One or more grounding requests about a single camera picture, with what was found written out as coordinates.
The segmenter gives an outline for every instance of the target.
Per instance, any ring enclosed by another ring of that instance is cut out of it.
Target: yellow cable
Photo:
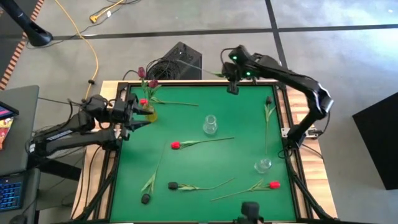
[[[68,16],[70,22],[72,22],[73,26],[75,27],[75,29],[76,29],[77,34],[79,35],[79,37],[80,37],[81,39],[83,39],[83,40],[90,46],[91,50],[93,51],[93,54],[94,54],[94,57],[95,57],[96,68],[95,68],[94,75],[93,75],[93,77],[92,77],[91,79],[94,80],[95,77],[97,76],[97,73],[98,73],[98,57],[97,57],[97,54],[96,54],[96,52],[95,52],[95,50],[94,50],[94,47],[88,42],[88,40],[86,40],[86,39],[81,35],[81,33],[80,33],[80,31],[79,31],[79,28],[77,28],[77,26],[76,26],[76,24],[75,24],[75,21],[73,21],[73,19],[69,16],[69,14],[68,14],[68,13],[66,12],[66,10],[62,7],[62,5],[58,2],[58,0],[55,0],[55,2],[60,6],[60,8],[62,9],[62,11]],[[88,84],[88,88],[87,88],[87,92],[86,92],[85,99],[87,99],[88,94],[90,93],[91,85],[92,85],[91,83]]]
[[[113,4],[112,6],[107,7],[106,9],[102,10],[98,15],[92,15],[92,16],[90,16],[90,21],[91,21],[92,23],[97,22],[97,19],[98,19],[100,16],[102,16],[106,11],[112,9],[113,7],[115,7],[115,6],[117,6],[118,4],[122,3],[123,1],[125,1],[125,0],[120,0],[120,1],[118,1],[117,3]]]

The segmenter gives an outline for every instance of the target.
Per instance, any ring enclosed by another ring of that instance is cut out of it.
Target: wooden table
[[[113,99],[116,97],[117,94],[117,89],[118,85],[120,83],[134,83],[134,82],[139,82],[139,81],[104,81],[100,95],[105,97],[106,99]],[[180,80],[172,80],[172,81],[164,81],[164,82],[180,82]],[[190,82],[225,82],[224,80],[191,80]],[[290,103],[290,109],[292,112],[292,118],[294,124],[298,124],[308,113],[308,106],[307,106],[307,100],[301,92],[287,88],[287,95],[289,97],[289,103]],[[288,119],[287,119],[287,112],[286,108],[284,106],[284,101],[283,101],[283,95],[282,91],[278,91],[278,96],[279,96],[279,101],[280,101],[280,109],[282,112],[282,119],[285,127],[289,127]],[[306,139],[304,141],[304,144],[307,146],[310,146],[311,148],[315,149],[319,153],[320,147],[319,143],[317,140],[312,140],[312,139]],[[99,150],[95,157],[94,153],[97,149],[97,146],[88,146],[87,151],[86,151],[86,156],[85,156],[85,166],[82,172],[84,172],[84,178],[83,178],[83,187],[80,188],[81,186],[81,177],[80,181],[78,184],[78,189],[76,192],[75,196],[75,203],[73,205],[73,210],[76,208],[76,213],[72,218],[75,218],[79,216],[79,214],[83,211],[83,207],[85,206],[86,203],[86,195],[88,194],[88,201],[89,203],[91,199],[94,197],[95,193],[98,190],[99,182],[100,182],[100,176],[101,176],[101,170],[103,167],[103,161],[104,161],[104,155],[105,151],[104,150]],[[328,177],[326,175],[326,170],[325,166],[323,164],[323,161],[321,158],[319,158],[318,155],[316,155],[314,152],[309,151],[306,147],[302,147],[300,149],[300,155],[302,158],[302,165],[304,169],[304,174],[305,174],[305,179],[307,182],[307,187],[310,191],[310,193],[314,196],[316,201],[323,207],[323,209],[331,216],[337,217],[336,214],[336,209],[335,209],[335,204],[333,203],[333,198],[331,196],[330,192],[330,186],[329,186],[329,181]],[[89,174],[89,165],[90,162],[93,161],[92,163],[92,168],[91,168],[91,175],[90,175],[90,188],[88,189],[88,174]],[[293,165],[295,164],[294,157],[291,157],[291,160],[293,162]],[[109,164],[108,164],[108,172],[112,168],[113,165],[113,159],[110,159]],[[300,213],[302,218],[306,218],[306,209],[305,209],[305,204],[304,204],[304,199],[299,191],[299,189],[296,186],[296,192],[297,192],[297,198],[298,198],[298,204],[300,207]],[[106,205],[108,202],[108,195],[109,195],[109,188],[103,195],[103,199],[101,201],[101,206],[99,210],[99,218],[105,218],[106,215]]]

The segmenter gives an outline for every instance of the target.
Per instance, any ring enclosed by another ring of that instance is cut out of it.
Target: yellow vase
[[[153,112],[153,114],[145,115],[145,119],[147,121],[152,122],[152,123],[155,122],[157,120],[157,113],[156,113],[155,108],[152,105],[148,104],[148,103],[145,104],[143,108],[148,110],[148,111]]]

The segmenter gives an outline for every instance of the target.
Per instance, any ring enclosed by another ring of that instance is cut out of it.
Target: green table surface
[[[141,88],[132,92],[143,97]],[[286,164],[277,154],[282,149],[278,114],[269,121],[268,153],[265,155],[266,120],[264,103],[273,96],[271,86],[241,86],[239,95],[226,92],[225,86],[163,86],[156,97],[164,101],[194,103],[199,106],[154,104],[158,120],[131,133],[124,141],[111,210],[112,222],[230,222],[241,215],[241,203],[260,204],[265,220],[294,221]],[[205,117],[217,118],[215,136],[203,131]],[[181,150],[172,150],[173,141],[235,137],[232,140],[206,142]],[[151,201],[141,203],[141,188],[157,172]],[[254,163],[268,157],[272,167],[259,174]],[[230,183],[214,190],[171,191],[169,182],[197,187]],[[211,202],[226,194],[246,190],[260,179],[278,180],[277,190],[246,192]]]

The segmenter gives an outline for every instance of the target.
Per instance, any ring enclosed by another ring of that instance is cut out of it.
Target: floor
[[[89,14],[109,4],[105,0],[60,2],[81,30],[92,25]],[[7,19],[6,14],[0,15],[0,25],[7,22],[0,30],[4,52],[0,68],[8,64],[14,50],[9,48],[21,34]],[[36,22],[56,40],[75,34],[53,0],[44,1]],[[207,70],[220,71],[221,49],[243,44],[252,53],[270,55],[315,78],[335,100],[320,144],[338,216],[353,222],[398,220],[398,190],[384,190],[351,117],[398,90],[397,1],[142,0],[123,6],[85,34],[92,34],[88,38],[99,60],[91,94],[99,93],[103,80],[121,79],[127,70],[163,56],[178,41],[201,52]],[[82,40],[44,49],[25,47],[7,88],[36,84],[41,97],[78,101],[94,69],[93,54]],[[214,77],[203,74],[203,79],[210,78]],[[68,113],[68,106],[40,101],[35,128],[65,121]],[[323,125],[323,121],[316,124],[320,129]],[[73,164],[80,156],[65,161]],[[56,181],[59,178],[43,174],[40,188]],[[40,197],[38,208],[45,209],[40,224],[68,218],[70,208],[60,207],[61,200],[67,196],[64,203],[71,202],[74,189],[76,182],[65,181]]]

